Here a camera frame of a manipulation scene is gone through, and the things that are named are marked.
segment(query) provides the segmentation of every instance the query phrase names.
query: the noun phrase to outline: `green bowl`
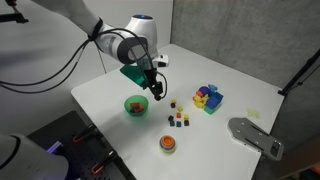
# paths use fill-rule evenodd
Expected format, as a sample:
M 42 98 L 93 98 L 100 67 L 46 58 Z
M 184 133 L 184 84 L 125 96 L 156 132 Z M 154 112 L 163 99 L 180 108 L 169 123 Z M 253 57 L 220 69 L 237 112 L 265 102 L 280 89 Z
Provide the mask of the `green bowl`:
M 131 103 L 142 104 L 144 106 L 144 109 L 138 113 L 131 112 L 131 107 L 130 107 Z M 124 102 L 124 108 L 131 116 L 134 116 L 134 117 L 142 116 L 147 111 L 148 105 L 149 105 L 148 99 L 141 95 L 131 96 Z

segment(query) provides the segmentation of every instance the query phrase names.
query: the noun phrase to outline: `white wall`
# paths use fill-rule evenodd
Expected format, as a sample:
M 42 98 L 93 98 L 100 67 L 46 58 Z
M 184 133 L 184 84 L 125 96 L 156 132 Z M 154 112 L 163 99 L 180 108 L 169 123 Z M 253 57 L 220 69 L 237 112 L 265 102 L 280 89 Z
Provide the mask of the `white wall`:
M 134 14 L 150 15 L 157 23 L 158 47 L 170 42 L 172 0 L 87 0 L 86 3 L 105 22 L 115 27 L 125 27 Z M 0 80 L 34 82 L 60 69 L 86 39 L 86 34 L 68 19 L 29 0 L 19 0 L 18 9 L 30 22 L 23 25 L 0 23 Z M 8 7 L 4 8 L 1 4 L 0 14 L 7 12 Z M 103 59 L 108 71 L 121 65 L 107 55 L 103 55 Z M 28 134 L 77 109 L 71 89 L 103 73 L 97 50 L 91 45 L 75 72 L 57 89 L 43 94 L 23 95 L 0 88 L 0 132 Z M 49 87 L 65 74 L 45 86 L 22 89 Z

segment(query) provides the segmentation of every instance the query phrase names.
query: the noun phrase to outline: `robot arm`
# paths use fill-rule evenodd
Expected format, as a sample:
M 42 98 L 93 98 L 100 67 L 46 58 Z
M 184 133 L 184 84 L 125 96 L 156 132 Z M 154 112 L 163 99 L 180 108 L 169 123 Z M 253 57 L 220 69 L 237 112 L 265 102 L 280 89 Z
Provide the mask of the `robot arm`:
M 103 23 L 102 20 L 86 6 L 83 0 L 32 1 L 70 19 L 89 36 L 114 29 L 112 26 Z M 136 63 L 139 65 L 148 81 L 146 83 L 148 85 L 143 86 L 143 88 L 149 87 L 155 99 L 160 100 L 160 94 L 163 93 L 163 88 L 162 83 L 156 80 L 156 68 L 168 66 L 169 59 L 167 55 L 159 55 L 158 53 L 157 29 L 154 19 L 145 15 L 135 15 L 131 17 L 125 29 L 138 36 L 140 42 L 149 52 L 151 61 L 149 57 L 146 56 L 140 42 L 129 32 L 114 31 L 122 37 L 117 34 L 103 34 L 96 37 L 94 41 L 102 52 L 110 55 L 121 63 Z

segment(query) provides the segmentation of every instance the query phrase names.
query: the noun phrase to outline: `white table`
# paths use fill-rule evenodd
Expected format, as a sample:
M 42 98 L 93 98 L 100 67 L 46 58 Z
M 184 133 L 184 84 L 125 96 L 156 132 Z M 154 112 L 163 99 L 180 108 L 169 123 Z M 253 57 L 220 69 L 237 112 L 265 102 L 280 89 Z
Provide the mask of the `white table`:
M 176 45 L 160 52 L 170 58 L 170 67 L 160 70 L 168 79 L 168 95 L 160 102 L 119 69 L 74 88 L 72 95 L 139 180 L 251 179 L 260 153 L 234 141 L 227 122 L 231 117 L 247 117 L 251 108 L 260 114 L 260 119 L 251 120 L 270 132 L 283 101 L 279 88 Z M 213 115 L 197 109 L 191 99 L 209 83 L 224 95 Z M 135 94 L 149 100 L 141 118 L 130 117 L 123 107 L 126 98 Z M 189 127 L 169 126 L 167 117 L 176 112 L 170 108 L 172 99 L 184 108 L 182 113 L 189 114 Z M 171 155 L 160 150 L 163 135 L 177 142 Z

